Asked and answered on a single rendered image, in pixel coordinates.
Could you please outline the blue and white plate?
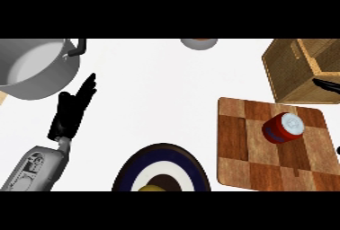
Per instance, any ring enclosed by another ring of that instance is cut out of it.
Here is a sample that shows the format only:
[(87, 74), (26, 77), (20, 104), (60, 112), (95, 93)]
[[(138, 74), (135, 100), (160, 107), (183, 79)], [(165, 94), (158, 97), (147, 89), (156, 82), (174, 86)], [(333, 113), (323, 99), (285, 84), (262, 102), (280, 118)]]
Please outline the blue and white plate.
[(200, 164), (180, 146), (153, 144), (128, 158), (112, 184), (112, 191), (137, 191), (144, 186), (165, 191), (209, 191)]

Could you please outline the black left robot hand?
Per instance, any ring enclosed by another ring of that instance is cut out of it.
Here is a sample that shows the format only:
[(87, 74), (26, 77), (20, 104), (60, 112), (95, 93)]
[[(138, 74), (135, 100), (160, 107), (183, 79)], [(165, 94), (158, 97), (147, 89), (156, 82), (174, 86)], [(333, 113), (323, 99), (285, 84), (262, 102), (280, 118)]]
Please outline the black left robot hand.
[(67, 92), (58, 93), (57, 112), (47, 133), (50, 140), (57, 141), (61, 137), (73, 138), (95, 91), (95, 74), (91, 74), (75, 95)]

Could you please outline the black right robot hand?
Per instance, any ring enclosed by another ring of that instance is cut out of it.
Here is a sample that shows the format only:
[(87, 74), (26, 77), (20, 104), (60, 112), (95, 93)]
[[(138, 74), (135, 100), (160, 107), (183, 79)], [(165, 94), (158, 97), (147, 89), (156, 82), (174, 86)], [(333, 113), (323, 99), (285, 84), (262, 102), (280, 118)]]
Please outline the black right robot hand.
[[(316, 79), (316, 78), (311, 79), (311, 82), (323, 90), (340, 94), (340, 84), (332, 83), (329, 81), (323, 81), (323, 80)], [(335, 153), (340, 155), (340, 147), (336, 147)]]

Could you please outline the yellow-green fruit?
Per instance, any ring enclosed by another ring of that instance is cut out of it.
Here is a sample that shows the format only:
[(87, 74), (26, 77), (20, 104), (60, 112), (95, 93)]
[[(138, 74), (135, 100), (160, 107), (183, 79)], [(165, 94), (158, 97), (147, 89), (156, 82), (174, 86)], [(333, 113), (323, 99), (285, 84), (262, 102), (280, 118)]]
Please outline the yellow-green fruit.
[(159, 186), (156, 185), (144, 185), (137, 191), (165, 191)]

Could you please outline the wicker basket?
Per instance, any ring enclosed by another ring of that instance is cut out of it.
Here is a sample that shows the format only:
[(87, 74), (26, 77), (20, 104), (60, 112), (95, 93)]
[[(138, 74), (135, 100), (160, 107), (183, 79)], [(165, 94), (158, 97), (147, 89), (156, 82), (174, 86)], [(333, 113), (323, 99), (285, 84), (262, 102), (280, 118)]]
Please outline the wicker basket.
[(340, 39), (274, 39), (261, 60), (276, 103), (340, 103), (340, 94), (313, 83), (340, 84)]

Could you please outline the wooden cutting board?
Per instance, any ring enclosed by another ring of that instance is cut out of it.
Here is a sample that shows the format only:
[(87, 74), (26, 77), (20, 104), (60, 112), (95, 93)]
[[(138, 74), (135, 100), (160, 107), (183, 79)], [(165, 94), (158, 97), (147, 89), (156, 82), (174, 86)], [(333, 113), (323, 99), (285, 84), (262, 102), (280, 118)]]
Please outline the wooden cutting board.
[[(282, 112), (304, 124), (302, 136), (283, 144), (261, 134)], [(220, 184), (251, 190), (340, 191), (340, 162), (319, 110), (274, 103), (217, 100), (217, 169)]]

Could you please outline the grey cup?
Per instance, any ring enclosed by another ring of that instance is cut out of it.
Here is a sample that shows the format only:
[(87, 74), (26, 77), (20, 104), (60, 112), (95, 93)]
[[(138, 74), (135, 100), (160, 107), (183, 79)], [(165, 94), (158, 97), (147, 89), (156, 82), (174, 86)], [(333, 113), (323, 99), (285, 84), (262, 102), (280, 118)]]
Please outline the grey cup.
[(189, 49), (206, 50), (215, 45), (217, 39), (206, 39), (206, 40), (181, 39), (180, 42)]

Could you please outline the red can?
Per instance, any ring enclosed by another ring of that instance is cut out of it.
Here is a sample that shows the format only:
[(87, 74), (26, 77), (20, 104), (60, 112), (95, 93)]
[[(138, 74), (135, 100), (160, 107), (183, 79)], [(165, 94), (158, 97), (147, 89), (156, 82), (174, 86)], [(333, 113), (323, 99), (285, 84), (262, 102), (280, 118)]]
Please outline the red can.
[(302, 136), (302, 120), (292, 113), (282, 112), (265, 121), (261, 127), (261, 132), (265, 140), (271, 144), (283, 144), (296, 140)]

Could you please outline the grey metal pot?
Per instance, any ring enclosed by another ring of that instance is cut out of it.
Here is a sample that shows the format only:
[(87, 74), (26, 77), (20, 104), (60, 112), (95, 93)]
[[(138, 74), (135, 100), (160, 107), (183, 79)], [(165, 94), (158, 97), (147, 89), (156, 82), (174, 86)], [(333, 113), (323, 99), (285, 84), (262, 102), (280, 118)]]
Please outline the grey metal pot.
[(39, 100), (73, 79), (85, 39), (0, 39), (0, 92)]

